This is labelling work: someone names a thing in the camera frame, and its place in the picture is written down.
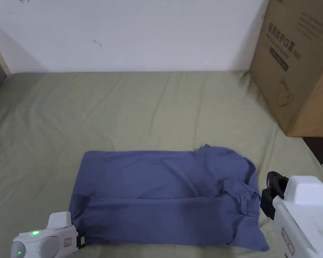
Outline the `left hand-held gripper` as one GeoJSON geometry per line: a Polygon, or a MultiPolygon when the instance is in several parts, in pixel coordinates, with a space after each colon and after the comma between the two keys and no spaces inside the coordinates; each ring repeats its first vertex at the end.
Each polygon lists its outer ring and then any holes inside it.
{"type": "Polygon", "coordinates": [[[86,247],[85,236],[78,234],[69,211],[52,213],[47,227],[20,233],[10,249],[11,258],[67,258],[86,247]]]}

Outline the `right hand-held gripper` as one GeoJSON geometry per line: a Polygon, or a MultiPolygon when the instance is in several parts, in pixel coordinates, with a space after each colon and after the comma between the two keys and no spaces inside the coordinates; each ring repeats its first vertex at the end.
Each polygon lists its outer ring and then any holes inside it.
{"type": "Polygon", "coordinates": [[[286,258],[323,258],[323,183],[315,176],[270,171],[260,207],[286,258]]]}

